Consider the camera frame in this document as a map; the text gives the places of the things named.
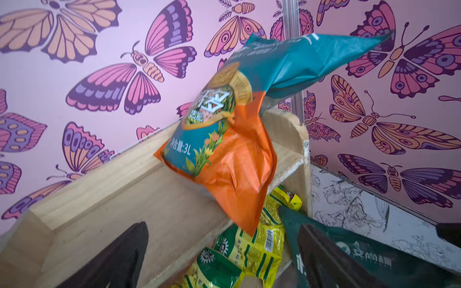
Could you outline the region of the teal and orange soil bag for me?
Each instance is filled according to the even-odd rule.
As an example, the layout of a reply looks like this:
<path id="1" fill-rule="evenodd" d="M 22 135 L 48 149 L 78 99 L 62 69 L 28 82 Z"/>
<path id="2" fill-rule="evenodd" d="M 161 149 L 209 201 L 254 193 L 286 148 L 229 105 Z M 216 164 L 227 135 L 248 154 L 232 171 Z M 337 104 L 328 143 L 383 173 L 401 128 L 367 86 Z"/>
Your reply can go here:
<path id="1" fill-rule="evenodd" d="M 204 186 L 253 235 L 277 166 L 263 111 L 389 37 L 312 33 L 280 42 L 251 36 L 198 94 L 156 158 Z"/>

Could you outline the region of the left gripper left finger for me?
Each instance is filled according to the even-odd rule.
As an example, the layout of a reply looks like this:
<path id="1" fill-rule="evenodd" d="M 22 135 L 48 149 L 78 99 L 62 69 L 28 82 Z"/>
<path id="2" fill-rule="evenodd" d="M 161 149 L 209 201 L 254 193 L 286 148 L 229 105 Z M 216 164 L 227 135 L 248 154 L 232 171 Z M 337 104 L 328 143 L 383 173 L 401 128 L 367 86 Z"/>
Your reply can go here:
<path id="1" fill-rule="evenodd" d="M 131 225 L 60 288 L 135 288 L 138 285 L 149 232 L 145 222 Z"/>

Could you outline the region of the yellow green fertilizer packet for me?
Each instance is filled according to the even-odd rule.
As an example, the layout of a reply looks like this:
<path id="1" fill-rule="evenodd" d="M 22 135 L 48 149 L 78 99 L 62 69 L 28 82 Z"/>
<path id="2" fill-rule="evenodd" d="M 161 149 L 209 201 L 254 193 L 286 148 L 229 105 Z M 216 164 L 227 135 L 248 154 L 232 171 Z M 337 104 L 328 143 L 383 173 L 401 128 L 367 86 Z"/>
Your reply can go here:
<path id="1" fill-rule="evenodd" d="M 217 238 L 214 249 L 247 276 L 259 278 L 265 288 L 271 288 L 282 263 L 285 241 L 279 207 L 299 211 L 302 204 L 297 194 L 283 185 L 277 186 L 265 199 L 255 233 L 250 235 L 233 224 Z"/>
<path id="2" fill-rule="evenodd" d="M 245 273 L 224 255 L 204 248 L 184 277 L 172 288 L 238 288 Z"/>

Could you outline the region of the dark green soil bag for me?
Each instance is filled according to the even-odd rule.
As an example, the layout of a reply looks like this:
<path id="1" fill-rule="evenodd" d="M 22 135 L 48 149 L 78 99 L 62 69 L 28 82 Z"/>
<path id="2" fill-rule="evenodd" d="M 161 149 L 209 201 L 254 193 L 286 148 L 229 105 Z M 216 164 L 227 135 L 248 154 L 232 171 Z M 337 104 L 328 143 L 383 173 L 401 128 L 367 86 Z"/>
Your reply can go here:
<path id="1" fill-rule="evenodd" d="M 299 288 L 458 288 L 461 277 L 346 229 L 323 225 L 285 206 Z"/>

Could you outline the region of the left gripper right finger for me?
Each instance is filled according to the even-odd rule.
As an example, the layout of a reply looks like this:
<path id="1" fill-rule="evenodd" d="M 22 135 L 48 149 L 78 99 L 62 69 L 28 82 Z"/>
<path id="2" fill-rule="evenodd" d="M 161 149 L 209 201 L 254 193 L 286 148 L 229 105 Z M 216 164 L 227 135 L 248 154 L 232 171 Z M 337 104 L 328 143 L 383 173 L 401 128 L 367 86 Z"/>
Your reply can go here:
<path id="1" fill-rule="evenodd" d="M 323 224 L 297 226 L 299 288 L 395 288 L 396 249 Z"/>

